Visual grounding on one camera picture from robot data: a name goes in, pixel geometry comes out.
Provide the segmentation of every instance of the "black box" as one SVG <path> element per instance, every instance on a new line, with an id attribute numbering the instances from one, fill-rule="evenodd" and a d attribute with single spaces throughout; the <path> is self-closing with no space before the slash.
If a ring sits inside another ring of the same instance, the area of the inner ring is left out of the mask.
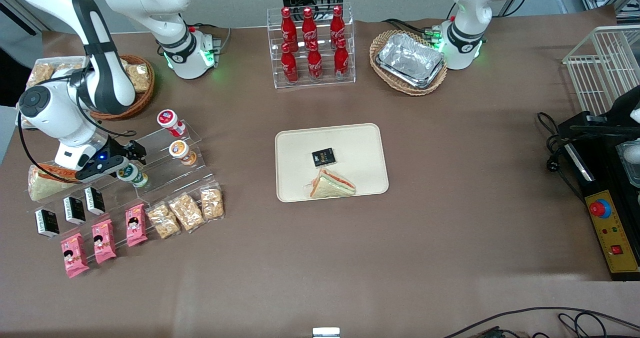
<path id="1" fill-rule="evenodd" d="M 95 215 L 105 213 L 105 201 L 103 194 L 92 187 L 85 188 L 84 197 L 86 197 L 86 209 Z"/>
<path id="2" fill-rule="evenodd" d="M 55 237 L 60 234 L 56 214 L 48 210 L 40 209 L 36 212 L 36 223 L 38 224 L 38 234 L 45 237 Z"/>
<path id="3" fill-rule="evenodd" d="M 73 224 L 82 224 L 87 221 L 85 208 L 80 199 L 66 197 L 64 200 L 64 219 Z"/>
<path id="4" fill-rule="evenodd" d="M 334 164 L 336 162 L 336 157 L 334 156 L 334 149 L 327 148 L 324 150 L 318 150 L 311 153 L 313 156 L 313 164 L 315 167 L 322 167 L 329 164 Z"/>

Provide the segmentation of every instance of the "table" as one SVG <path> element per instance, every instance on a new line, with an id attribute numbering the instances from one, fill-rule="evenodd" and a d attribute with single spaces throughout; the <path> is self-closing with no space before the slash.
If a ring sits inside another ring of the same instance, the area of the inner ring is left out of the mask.
<path id="1" fill-rule="evenodd" d="M 347 337 L 438 337 L 535 305 L 637 320 L 640 283 L 609 281 L 585 209 L 546 172 L 547 133 L 535 118 L 578 112 L 560 60 L 592 28 L 614 23 L 608 8 L 495 19 L 473 65 L 422 98 L 390 89 L 370 68 L 368 46 L 384 24 L 356 27 L 355 84 L 277 91 L 263 28 L 233 30 L 219 69 L 193 81 L 169 71 L 149 34 L 114 35 L 120 53 L 154 64 L 157 94 L 143 114 L 106 126 L 142 136 L 158 128 L 159 110 L 178 110 L 203 139 L 227 218 L 68 279 L 57 241 L 38 236 L 19 203 L 29 163 L 14 137 L 0 167 L 0 329 L 295 337 L 340 326 Z M 47 33 L 44 42 L 48 56 L 82 53 L 76 37 Z M 388 192 L 279 202 L 275 135 L 356 123 L 380 127 Z M 36 159 L 53 158 L 55 140 L 26 139 Z M 550 311 L 495 323 L 564 334 Z"/>

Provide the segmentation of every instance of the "coca-cola bottle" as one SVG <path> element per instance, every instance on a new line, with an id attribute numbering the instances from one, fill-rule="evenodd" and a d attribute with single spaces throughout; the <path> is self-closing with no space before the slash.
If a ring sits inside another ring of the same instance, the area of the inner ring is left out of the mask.
<path id="1" fill-rule="evenodd" d="M 288 7 L 282 8 L 282 39 L 285 43 L 288 43 L 288 47 L 291 53 L 298 51 L 298 33 L 296 31 L 296 25 L 291 20 L 291 10 Z"/>
<path id="2" fill-rule="evenodd" d="M 286 78 L 286 83 L 294 85 L 298 82 L 298 69 L 296 67 L 296 58 L 291 54 L 291 46 L 284 42 L 282 43 L 282 70 Z"/>
<path id="3" fill-rule="evenodd" d="M 302 12 L 304 21 L 302 21 L 302 37 L 304 37 L 304 46 L 309 49 L 309 42 L 318 42 L 318 28 L 314 22 L 314 13 L 311 8 L 306 7 Z"/>
<path id="4" fill-rule="evenodd" d="M 310 41 L 308 49 L 309 78 L 312 83 L 319 83 L 322 80 L 322 56 L 318 53 L 318 42 Z"/>
<path id="5" fill-rule="evenodd" d="M 338 39 L 345 37 L 345 22 L 343 21 L 343 8 L 340 5 L 333 7 L 333 20 L 331 20 L 331 48 L 336 48 Z"/>
<path id="6" fill-rule="evenodd" d="M 336 42 L 336 51 L 333 56 L 335 78 L 345 80 L 349 71 L 349 53 L 346 49 L 347 41 L 343 37 Z"/>

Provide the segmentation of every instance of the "white wire rack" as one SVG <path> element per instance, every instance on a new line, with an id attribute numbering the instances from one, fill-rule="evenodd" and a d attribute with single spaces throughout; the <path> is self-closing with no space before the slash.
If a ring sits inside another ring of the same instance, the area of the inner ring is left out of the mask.
<path id="1" fill-rule="evenodd" d="M 640 25 L 601 26 L 578 44 L 562 63 L 583 111 L 607 112 L 615 99 L 640 84 Z"/>

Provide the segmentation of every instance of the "wire basket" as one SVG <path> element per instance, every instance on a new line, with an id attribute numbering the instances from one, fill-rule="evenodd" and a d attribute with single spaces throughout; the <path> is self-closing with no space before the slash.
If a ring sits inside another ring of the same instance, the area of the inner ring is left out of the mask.
<path id="1" fill-rule="evenodd" d="M 149 75 L 149 89 L 146 92 L 136 93 L 135 100 L 133 104 L 123 112 L 122 114 L 112 115 L 112 114 L 104 114 L 99 112 L 91 112 L 91 116 L 95 119 L 100 120 L 120 120 L 120 119 L 128 119 L 130 117 L 134 117 L 137 114 L 140 114 L 142 110 L 145 109 L 147 105 L 151 102 L 151 97 L 154 95 L 154 84 L 156 82 L 156 75 L 154 73 L 153 67 L 151 67 L 151 63 L 146 61 L 141 57 L 137 57 L 136 55 L 121 55 L 120 58 L 129 64 L 145 64 L 146 71 Z"/>
<path id="2" fill-rule="evenodd" d="M 376 37 L 373 40 L 373 43 L 371 43 L 371 46 L 368 49 L 369 62 L 371 64 L 371 67 L 375 71 L 375 73 L 380 78 L 382 78 L 382 80 L 384 80 L 384 82 L 389 84 L 389 86 L 392 87 L 393 89 L 396 89 L 397 91 L 403 92 L 403 93 L 405 93 L 407 95 L 410 95 L 410 96 L 427 95 L 430 92 L 436 90 L 436 88 L 440 84 L 442 84 L 442 81 L 447 76 L 447 65 L 446 65 L 446 63 L 442 67 L 442 69 L 439 71 L 438 75 L 436 75 L 436 77 L 433 79 L 433 81 L 431 82 L 429 87 L 427 87 L 427 89 L 416 89 L 415 87 L 412 87 L 409 83 L 407 83 L 404 80 L 398 78 L 397 76 L 389 73 L 385 69 L 382 69 L 376 63 L 376 55 L 378 55 L 378 53 L 382 50 L 382 48 L 384 48 L 384 46 L 389 41 L 389 38 L 392 35 L 403 34 L 403 33 L 409 35 L 415 41 L 417 41 L 417 42 L 419 42 L 421 44 L 424 44 L 426 46 L 429 46 L 429 43 L 425 39 L 419 37 L 418 35 L 416 35 L 414 33 L 403 32 L 402 30 L 389 30 L 388 32 L 384 32 L 384 33 L 378 35 L 378 37 Z"/>
<path id="3" fill-rule="evenodd" d="M 578 44 L 562 63 L 583 111 L 608 112 L 622 94 L 640 84 L 640 25 L 601 26 Z"/>

